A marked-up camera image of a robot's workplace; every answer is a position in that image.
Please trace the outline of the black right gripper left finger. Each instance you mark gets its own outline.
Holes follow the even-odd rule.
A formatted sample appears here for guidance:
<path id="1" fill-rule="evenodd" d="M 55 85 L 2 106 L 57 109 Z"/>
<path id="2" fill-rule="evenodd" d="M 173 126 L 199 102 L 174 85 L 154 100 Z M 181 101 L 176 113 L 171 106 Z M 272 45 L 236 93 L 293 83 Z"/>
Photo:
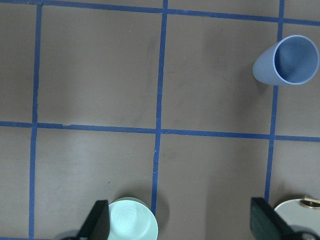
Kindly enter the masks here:
<path id="1" fill-rule="evenodd" d="M 108 200 L 97 200 L 76 235 L 77 240 L 107 240 L 110 234 Z"/>

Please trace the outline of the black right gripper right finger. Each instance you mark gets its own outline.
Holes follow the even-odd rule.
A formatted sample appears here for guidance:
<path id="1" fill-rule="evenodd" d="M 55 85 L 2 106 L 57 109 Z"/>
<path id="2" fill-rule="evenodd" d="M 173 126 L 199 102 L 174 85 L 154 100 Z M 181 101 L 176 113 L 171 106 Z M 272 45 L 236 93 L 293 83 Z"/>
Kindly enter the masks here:
<path id="1" fill-rule="evenodd" d="M 308 231 L 293 230 L 262 197 L 250 201 L 250 230 L 256 240 L 318 240 Z"/>

